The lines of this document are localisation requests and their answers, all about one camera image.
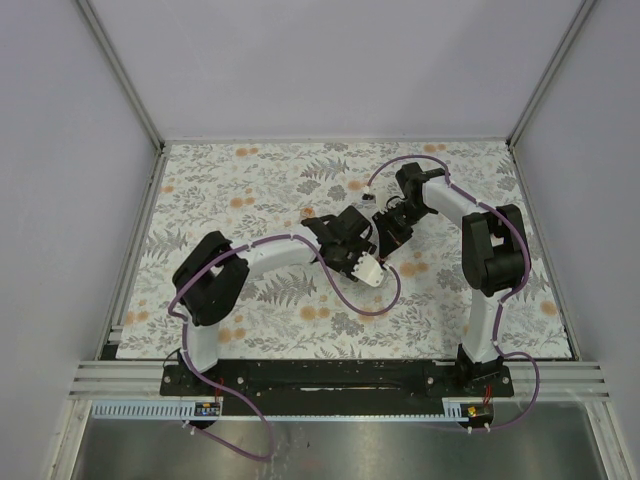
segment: bimanual robot arm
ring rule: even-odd
[[[194,366],[202,372],[217,363],[219,322],[235,307],[245,282],[286,265],[314,262],[316,254],[309,245],[332,270],[352,281],[379,286],[385,271],[371,256],[376,250],[369,241],[372,229],[369,220],[350,206],[337,217],[310,218],[286,234],[250,241],[248,247],[222,261],[217,273],[204,273],[180,299],[191,316],[187,339]],[[291,241],[294,237],[304,241]],[[231,244],[218,231],[205,236],[174,274],[176,290],[183,289],[213,259],[230,252]]]
[[[462,270],[473,292],[468,329],[458,347],[457,376],[461,384],[467,384],[498,374],[503,358],[494,344],[496,315],[503,296],[520,285],[528,252],[522,251],[514,233],[496,215],[450,184],[442,168],[424,172],[417,163],[410,163],[402,166],[396,179],[404,198],[373,216],[380,257],[386,258],[407,242],[411,227],[429,213],[442,213],[460,228]],[[518,207],[505,205],[496,210],[515,227],[526,246]]]

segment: floral tablecloth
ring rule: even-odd
[[[171,276],[208,232],[250,239],[287,229],[308,208],[322,216],[355,205],[370,217],[375,206],[362,201],[362,188],[371,172],[392,157],[425,152],[446,161],[454,181],[479,198],[515,203],[525,214],[533,270],[527,287],[508,303],[503,350],[569,357],[539,243],[509,153],[499,141],[172,145],[117,357],[159,359],[179,346],[180,324],[166,313],[175,294]],[[399,193],[397,168],[378,176],[374,191]],[[471,303],[460,265],[460,232],[442,215],[428,215],[414,231],[390,257],[403,283],[400,301],[389,313],[359,316],[340,302],[318,265],[290,266],[245,286],[235,311],[220,325],[220,356],[452,357]],[[336,278],[365,310],[381,309],[395,293],[391,279],[374,289]]]

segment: metal floor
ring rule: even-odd
[[[510,404],[497,410],[497,423],[517,414]],[[265,451],[259,422],[220,422],[211,431]],[[177,422],[91,419],[73,479],[606,478],[587,414],[576,404],[538,404],[521,424],[489,435],[385,422],[281,422],[275,432],[276,457],[261,464]]]

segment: white panel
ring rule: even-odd
[[[69,0],[0,14],[0,478],[36,479],[152,149]]]
[[[579,343],[640,457],[640,3],[601,2],[518,145]]]
[[[167,139],[506,137],[580,0],[94,0]]]

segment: gray wall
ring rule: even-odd
[[[37,478],[153,155],[69,0],[0,14],[0,478]]]
[[[580,0],[94,0],[167,139],[505,138]]]
[[[585,356],[640,462],[640,2],[597,7],[517,146]]]

